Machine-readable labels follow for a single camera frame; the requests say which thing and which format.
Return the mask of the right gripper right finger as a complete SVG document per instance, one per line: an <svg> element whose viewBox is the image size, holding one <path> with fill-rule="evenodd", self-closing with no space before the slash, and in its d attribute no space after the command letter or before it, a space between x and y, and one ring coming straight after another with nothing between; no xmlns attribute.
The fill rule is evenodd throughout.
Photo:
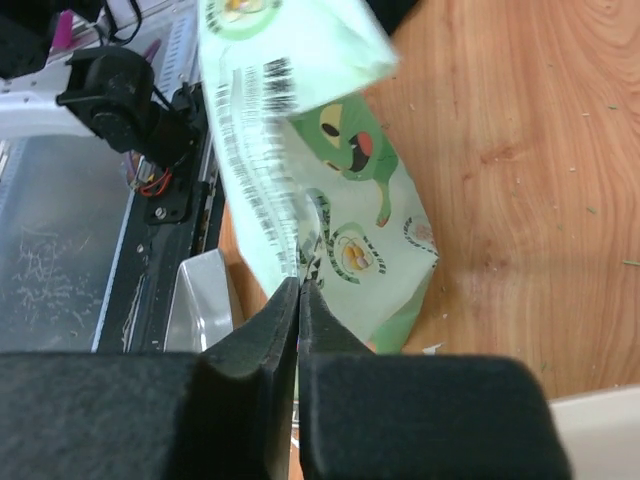
<svg viewBox="0 0 640 480"><path fill-rule="evenodd" d="M299 312L300 464L308 479L569 479L544 392L521 362L378 355L316 284Z"/></svg>

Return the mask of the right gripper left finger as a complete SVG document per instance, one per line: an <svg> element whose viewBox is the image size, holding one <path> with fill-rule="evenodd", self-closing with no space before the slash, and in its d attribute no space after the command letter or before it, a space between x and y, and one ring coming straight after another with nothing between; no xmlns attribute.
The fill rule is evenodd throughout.
<svg viewBox="0 0 640 480"><path fill-rule="evenodd" d="M284 479L299 285L202 353L7 353L5 479Z"/></svg>

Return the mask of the metal litter scoop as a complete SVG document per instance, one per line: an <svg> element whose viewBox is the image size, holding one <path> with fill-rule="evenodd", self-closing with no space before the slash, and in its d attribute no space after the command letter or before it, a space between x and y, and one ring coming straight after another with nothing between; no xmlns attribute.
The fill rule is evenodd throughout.
<svg viewBox="0 0 640 480"><path fill-rule="evenodd" d="M233 329L230 277L223 253L214 249L184 260L176 276L164 350L200 353Z"/></svg>

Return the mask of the green cat litter bag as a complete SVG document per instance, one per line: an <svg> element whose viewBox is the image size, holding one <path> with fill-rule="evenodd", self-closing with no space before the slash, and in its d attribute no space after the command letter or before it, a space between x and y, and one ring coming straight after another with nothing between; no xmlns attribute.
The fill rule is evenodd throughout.
<svg viewBox="0 0 640 480"><path fill-rule="evenodd" d="M313 281L378 353L402 349L438 263L416 186L365 90L400 15L370 1L202 1L198 40L239 252L267 296Z"/></svg>

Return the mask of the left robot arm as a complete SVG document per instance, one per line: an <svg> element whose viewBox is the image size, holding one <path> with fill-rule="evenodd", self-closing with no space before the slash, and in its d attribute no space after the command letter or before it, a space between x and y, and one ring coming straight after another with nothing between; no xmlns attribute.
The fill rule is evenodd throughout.
<svg viewBox="0 0 640 480"><path fill-rule="evenodd" d="M154 70L140 54L114 46L77 50L3 84L1 138L94 136L118 153L135 151L173 168L195 134L174 108L155 102L156 94Z"/></svg>

